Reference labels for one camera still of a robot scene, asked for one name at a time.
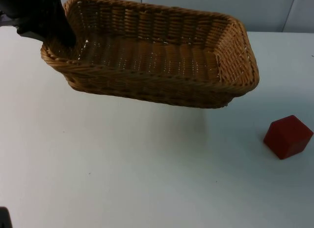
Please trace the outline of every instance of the red block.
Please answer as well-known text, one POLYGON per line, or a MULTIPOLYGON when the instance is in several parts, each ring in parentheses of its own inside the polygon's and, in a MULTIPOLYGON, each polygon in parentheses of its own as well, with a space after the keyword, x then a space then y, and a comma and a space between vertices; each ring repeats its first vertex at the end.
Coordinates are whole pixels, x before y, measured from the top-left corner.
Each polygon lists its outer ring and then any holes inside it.
POLYGON ((291 115, 270 124, 264 143, 278 158, 285 159, 302 152, 312 135, 313 131, 291 115))

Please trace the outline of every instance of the white tabletop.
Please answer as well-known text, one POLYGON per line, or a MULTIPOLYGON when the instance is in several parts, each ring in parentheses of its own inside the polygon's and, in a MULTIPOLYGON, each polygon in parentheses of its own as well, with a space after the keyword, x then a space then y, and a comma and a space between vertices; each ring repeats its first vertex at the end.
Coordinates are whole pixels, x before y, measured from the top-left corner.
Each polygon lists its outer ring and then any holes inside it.
POLYGON ((294 114, 314 129, 314 34, 249 33, 261 82, 200 110, 76 92, 41 43, 0 28, 0 205, 14 228, 308 228, 314 140, 262 143, 294 114))

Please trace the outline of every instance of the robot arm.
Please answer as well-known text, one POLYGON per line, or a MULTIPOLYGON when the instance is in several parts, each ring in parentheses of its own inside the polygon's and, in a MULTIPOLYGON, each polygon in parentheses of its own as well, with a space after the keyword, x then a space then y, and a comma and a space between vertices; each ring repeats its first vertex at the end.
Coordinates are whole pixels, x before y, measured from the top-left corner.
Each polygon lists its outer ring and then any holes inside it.
POLYGON ((19 35, 41 41, 54 35, 66 46, 76 42, 61 0, 0 0, 1 26, 15 26, 19 35))

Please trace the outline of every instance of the woven basket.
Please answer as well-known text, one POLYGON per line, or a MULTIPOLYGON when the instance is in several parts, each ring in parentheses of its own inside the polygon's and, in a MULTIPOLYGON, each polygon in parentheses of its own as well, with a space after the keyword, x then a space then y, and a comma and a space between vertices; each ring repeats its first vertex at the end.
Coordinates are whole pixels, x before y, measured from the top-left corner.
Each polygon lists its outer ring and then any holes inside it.
POLYGON ((75 47, 52 37, 41 55, 75 90, 220 108, 259 82, 245 28, 231 16, 124 0, 68 0, 65 11, 75 47))

